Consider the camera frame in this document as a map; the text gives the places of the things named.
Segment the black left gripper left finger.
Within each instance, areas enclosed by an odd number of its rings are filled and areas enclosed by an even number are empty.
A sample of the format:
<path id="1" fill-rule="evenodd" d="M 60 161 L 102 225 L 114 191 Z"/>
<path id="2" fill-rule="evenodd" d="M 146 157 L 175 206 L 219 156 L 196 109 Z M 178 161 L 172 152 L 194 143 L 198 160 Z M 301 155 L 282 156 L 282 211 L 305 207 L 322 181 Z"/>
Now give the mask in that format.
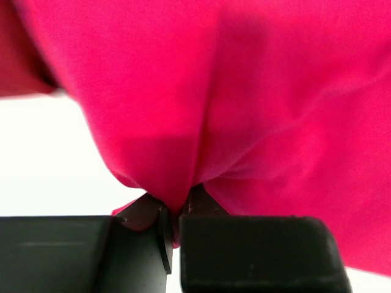
<path id="1" fill-rule="evenodd" d="M 164 292 L 167 208 L 145 194 L 117 215 L 1 218 L 2 292 Z"/>

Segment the pink t-shirt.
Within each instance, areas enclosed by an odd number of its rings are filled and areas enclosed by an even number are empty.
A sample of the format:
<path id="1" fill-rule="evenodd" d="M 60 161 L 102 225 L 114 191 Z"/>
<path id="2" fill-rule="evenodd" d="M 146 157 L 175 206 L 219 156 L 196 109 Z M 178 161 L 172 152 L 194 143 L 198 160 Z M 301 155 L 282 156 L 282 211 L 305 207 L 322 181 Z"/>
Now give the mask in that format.
<path id="1" fill-rule="evenodd" d="M 122 184 L 318 217 L 390 274 L 389 1 L 2 1 L 1 96 L 57 89 Z"/>

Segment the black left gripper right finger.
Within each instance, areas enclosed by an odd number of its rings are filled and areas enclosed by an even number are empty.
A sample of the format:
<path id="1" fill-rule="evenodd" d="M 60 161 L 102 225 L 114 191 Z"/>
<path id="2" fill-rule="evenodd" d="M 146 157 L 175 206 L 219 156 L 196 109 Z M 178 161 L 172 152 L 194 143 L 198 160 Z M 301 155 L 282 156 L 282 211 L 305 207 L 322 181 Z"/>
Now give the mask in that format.
<path id="1" fill-rule="evenodd" d="M 201 185 L 180 217 L 184 292 L 351 292 L 336 241 L 312 217 L 230 215 Z"/>

